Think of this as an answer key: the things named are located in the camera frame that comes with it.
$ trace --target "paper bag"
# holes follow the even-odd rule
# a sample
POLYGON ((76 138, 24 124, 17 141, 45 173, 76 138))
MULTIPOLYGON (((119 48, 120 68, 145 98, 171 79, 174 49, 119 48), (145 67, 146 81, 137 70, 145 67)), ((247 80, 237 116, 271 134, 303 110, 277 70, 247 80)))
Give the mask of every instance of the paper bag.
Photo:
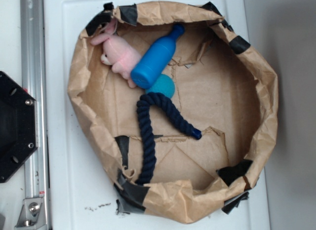
POLYGON ((253 188, 277 135, 277 76, 265 59, 234 33, 212 3, 104 7, 79 36, 68 94, 118 191, 118 209, 187 224, 253 188), (136 103, 144 90, 129 88, 101 63, 102 46, 90 44, 113 17, 119 21, 118 35, 142 55, 174 23, 185 27, 163 74, 175 83, 173 104, 203 137, 183 135, 152 107, 157 162, 144 186, 135 184, 143 159, 136 103))

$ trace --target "bunny ear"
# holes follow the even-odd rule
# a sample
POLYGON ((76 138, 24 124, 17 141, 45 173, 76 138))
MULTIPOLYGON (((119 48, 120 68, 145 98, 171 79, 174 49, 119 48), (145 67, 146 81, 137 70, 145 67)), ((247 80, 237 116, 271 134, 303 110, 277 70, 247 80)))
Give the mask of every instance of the bunny ear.
POLYGON ((116 18, 113 18, 110 23, 108 23, 105 28, 104 32, 113 35, 118 27, 118 20, 116 18))
POLYGON ((107 39, 109 39, 110 36, 111 36, 110 34, 106 34, 106 33, 99 34, 98 36, 93 37, 90 43, 94 46, 99 45, 103 43, 104 41, 106 41, 107 39))

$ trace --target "black plastic part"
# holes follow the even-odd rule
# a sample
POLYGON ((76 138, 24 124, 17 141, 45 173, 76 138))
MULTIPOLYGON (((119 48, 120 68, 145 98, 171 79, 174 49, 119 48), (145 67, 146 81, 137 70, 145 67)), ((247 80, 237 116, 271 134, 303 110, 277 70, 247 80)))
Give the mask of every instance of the black plastic part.
POLYGON ((109 23, 112 19, 112 10, 114 8, 112 2, 103 5, 104 11, 98 13, 85 27, 88 36, 92 36, 100 25, 109 23))
POLYGON ((236 55, 239 55, 245 52, 251 45, 241 36, 237 36, 230 41, 229 46, 236 55))
POLYGON ((249 199, 249 192, 242 193, 235 198, 225 201, 225 206, 222 208, 222 211, 226 214, 229 214, 235 207, 238 208, 239 203, 242 200, 249 199))
POLYGON ((230 186, 237 178, 243 177, 250 168, 253 161, 243 159, 234 167, 224 167, 217 170, 217 174, 222 178, 227 186, 230 186))
POLYGON ((0 183, 37 149, 35 99, 0 71, 0 183))
POLYGON ((120 153, 122 154, 122 165, 128 168, 128 148, 129 148, 129 137, 125 135, 115 137, 115 141, 118 144, 120 153))
POLYGON ((120 17, 121 19, 133 26, 137 25, 137 5, 125 5, 125 6, 120 6, 120 17))
POLYGON ((144 213, 146 208, 143 206, 143 202, 149 187, 131 184, 125 179, 121 171, 118 175, 118 183, 123 188, 123 190, 121 190, 114 184, 118 192, 118 201, 121 205, 118 207, 118 210, 123 213, 144 213))

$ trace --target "plush toy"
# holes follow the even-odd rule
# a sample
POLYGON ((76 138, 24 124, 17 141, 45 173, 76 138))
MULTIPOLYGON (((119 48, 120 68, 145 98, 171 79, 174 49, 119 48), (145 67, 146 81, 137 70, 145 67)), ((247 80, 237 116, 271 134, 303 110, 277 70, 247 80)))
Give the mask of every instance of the plush toy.
POLYGON ((140 61, 141 55, 125 39, 114 35, 116 27, 117 19, 112 19, 103 28, 103 33, 93 37, 90 43, 92 45, 103 43, 101 62, 106 65, 112 65, 112 71, 120 73, 127 80, 129 87, 135 88, 136 84, 131 79, 130 73, 140 61))
POLYGON ((145 93, 162 93, 168 98, 172 98, 175 91, 175 86, 172 78, 167 75, 161 74, 158 79, 154 82, 153 86, 149 89, 145 89, 145 93))

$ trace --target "white surface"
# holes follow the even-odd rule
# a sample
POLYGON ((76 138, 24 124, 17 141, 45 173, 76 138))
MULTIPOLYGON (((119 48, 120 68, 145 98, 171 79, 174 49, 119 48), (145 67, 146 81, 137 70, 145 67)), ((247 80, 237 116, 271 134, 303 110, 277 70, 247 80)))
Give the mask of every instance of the white surface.
POLYGON ((266 178, 272 230, 316 229, 316 0, 245 0, 250 43, 279 75, 266 178))
MULTIPOLYGON (((86 229, 221 229, 268 230, 265 177, 250 200, 226 215, 220 210, 203 220, 182 225, 147 215, 116 215, 116 193, 84 137, 67 95, 73 51, 80 31, 113 2, 128 5, 150 0, 44 0, 48 136, 52 224, 54 230, 86 229)), ((190 4, 212 1, 235 31, 247 39, 243 0, 173 0, 190 4)))
MULTIPOLYGON (((21 85, 20 0, 0 0, 0 15, 0 70, 21 85)), ((0 213, 6 217, 3 230, 14 229, 18 222, 24 186, 24 166, 0 184, 0 213)))

